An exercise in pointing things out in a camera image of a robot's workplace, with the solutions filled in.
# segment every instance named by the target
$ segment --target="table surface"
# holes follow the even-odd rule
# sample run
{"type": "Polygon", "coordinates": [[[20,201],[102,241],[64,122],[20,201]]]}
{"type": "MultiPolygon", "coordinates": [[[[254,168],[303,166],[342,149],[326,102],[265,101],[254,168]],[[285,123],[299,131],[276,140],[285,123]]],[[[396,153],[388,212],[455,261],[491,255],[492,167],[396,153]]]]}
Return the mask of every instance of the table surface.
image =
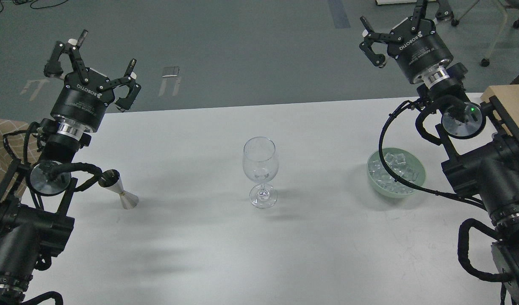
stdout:
{"type": "MultiPolygon", "coordinates": [[[[426,193],[389,199],[368,182],[366,161],[403,100],[107,114],[74,161],[117,169],[141,201],[124,210],[97,185],[76,193],[67,247],[34,272],[26,299],[54,290],[69,305],[497,304],[500,284],[457,261],[459,225],[490,224],[486,212],[426,193]],[[254,183],[242,171],[254,136],[277,145],[279,195],[268,210],[249,203],[254,183]]],[[[447,155],[420,138],[416,116],[402,114],[385,147],[410,151],[425,165],[426,187],[451,191],[440,166],[447,155]]],[[[479,147],[492,131],[455,146],[479,147]]],[[[492,240],[470,238],[474,266],[496,272],[492,240]]]]}

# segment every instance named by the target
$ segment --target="glass stem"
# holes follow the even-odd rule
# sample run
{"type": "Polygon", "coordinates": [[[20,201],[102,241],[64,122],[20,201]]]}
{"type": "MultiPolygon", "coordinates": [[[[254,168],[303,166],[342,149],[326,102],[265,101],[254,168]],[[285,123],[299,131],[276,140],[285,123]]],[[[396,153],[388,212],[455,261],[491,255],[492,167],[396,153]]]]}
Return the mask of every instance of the glass stem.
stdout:
{"type": "Polygon", "coordinates": [[[261,189],[259,190],[258,195],[262,200],[269,198],[269,191],[265,188],[264,183],[261,183],[261,189]]]}

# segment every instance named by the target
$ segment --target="bowl of ice cubes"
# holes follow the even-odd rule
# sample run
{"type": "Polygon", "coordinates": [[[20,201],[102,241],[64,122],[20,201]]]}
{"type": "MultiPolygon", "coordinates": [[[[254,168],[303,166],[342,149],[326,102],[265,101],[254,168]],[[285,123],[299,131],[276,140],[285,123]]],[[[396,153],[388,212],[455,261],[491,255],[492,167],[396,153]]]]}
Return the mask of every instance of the bowl of ice cubes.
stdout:
{"type": "MultiPolygon", "coordinates": [[[[412,154],[400,148],[383,148],[383,156],[389,168],[397,175],[417,186],[425,183],[425,168],[423,164],[412,154]]],[[[367,172],[371,185],[380,194],[390,198],[405,198],[417,191],[395,182],[380,162],[380,154],[376,151],[367,162],[367,172]]]]}

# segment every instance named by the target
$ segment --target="gray floor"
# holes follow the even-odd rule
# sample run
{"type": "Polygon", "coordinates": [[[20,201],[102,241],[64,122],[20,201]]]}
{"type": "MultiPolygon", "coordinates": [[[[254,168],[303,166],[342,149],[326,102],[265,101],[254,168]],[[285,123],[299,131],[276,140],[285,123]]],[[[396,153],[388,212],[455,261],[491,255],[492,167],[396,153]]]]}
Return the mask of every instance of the gray floor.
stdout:
{"type": "MultiPolygon", "coordinates": [[[[451,1],[456,16],[469,4],[451,1]]],[[[430,4],[427,15],[437,7],[430,4]]],[[[413,9],[376,6],[373,0],[70,0],[43,10],[5,3],[0,118],[30,122],[49,116],[62,81],[46,79],[44,64],[56,40],[78,38],[83,29],[89,31],[81,48],[88,67],[114,79],[137,59],[143,90],[132,111],[415,96],[416,85],[407,83],[394,60],[378,69],[358,48],[361,15],[385,33],[413,9]],[[168,66],[180,67],[180,84],[175,88],[176,79],[168,79],[163,91],[168,66]]],[[[480,2],[456,28],[437,26],[455,61],[469,70],[469,92],[508,84],[519,74],[519,29],[511,28],[519,11],[510,16],[487,68],[479,62],[500,21],[490,1],[480,2]]],[[[70,72],[68,58],[61,60],[70,72]]],[[[114,106],[109,112],[116,112],[114,106]]]]}

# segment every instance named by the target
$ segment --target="metal jigger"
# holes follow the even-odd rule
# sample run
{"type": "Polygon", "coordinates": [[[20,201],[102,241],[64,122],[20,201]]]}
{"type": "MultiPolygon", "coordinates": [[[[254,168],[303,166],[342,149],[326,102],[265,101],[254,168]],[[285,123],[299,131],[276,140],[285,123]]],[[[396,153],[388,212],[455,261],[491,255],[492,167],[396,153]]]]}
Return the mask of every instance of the metal jigger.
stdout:
{"type": "Polygon", "coordinates": [[[110,191],[114,191],[114,193],[120,195],[122,207],[124,207],[126,210],[131,210],[137,206],[137,203],[139,203],[139,197],[128,191],[124,191],[118,170],[109,169],[106,172],[103,172],[101,178],[99,178],[98,183],[101,187],[109,189],[110,191]]]}

